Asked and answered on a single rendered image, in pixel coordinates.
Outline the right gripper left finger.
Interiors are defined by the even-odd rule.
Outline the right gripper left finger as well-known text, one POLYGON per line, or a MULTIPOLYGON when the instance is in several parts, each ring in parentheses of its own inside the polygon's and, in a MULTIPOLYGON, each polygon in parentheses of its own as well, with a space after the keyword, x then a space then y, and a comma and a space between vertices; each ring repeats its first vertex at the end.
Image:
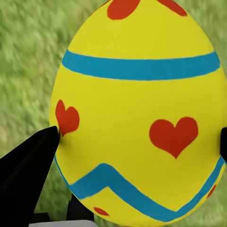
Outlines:
POLYGON ((0 159, 0 227, 28 227, 59 145, 56 126, 0 159))

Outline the easter egg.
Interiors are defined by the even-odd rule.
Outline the easter egg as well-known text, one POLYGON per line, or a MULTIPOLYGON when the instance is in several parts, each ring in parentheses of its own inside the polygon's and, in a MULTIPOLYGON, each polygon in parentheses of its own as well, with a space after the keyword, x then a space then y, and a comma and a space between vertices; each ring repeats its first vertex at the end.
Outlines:
POLYGON ((109 0, 70 43, 53 87, 54 159, 94 214, 127 227, 187 217, 226 168, 227 80, 173 0, 109 0))

